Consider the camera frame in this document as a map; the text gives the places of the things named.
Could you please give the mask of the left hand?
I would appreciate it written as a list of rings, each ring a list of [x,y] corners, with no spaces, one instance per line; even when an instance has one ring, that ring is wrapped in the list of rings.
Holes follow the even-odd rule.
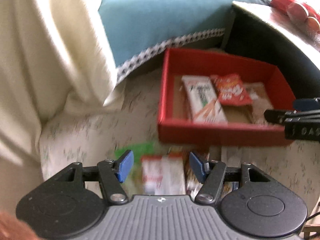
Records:
[[[1,211],[0,236],[3,240],[38,240],[37,234],[23,221]]]

